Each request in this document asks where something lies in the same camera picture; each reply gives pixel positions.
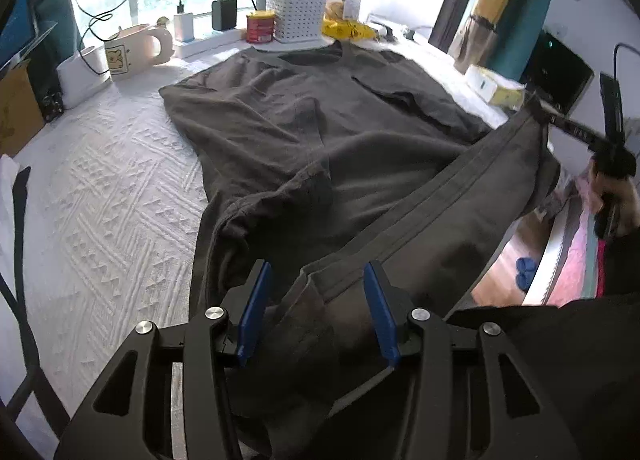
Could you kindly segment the person right hand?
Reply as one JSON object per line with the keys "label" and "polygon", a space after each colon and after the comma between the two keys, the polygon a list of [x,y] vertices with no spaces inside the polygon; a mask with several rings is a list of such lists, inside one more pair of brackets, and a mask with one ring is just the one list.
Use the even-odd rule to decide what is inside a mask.
{"label": "person right hand", "polygon": [[600,239],[623,237],[639,228],[639,195],[630,177],[608,176],[592,159],[588,182],[589,205],[596,223],[594,230]]}

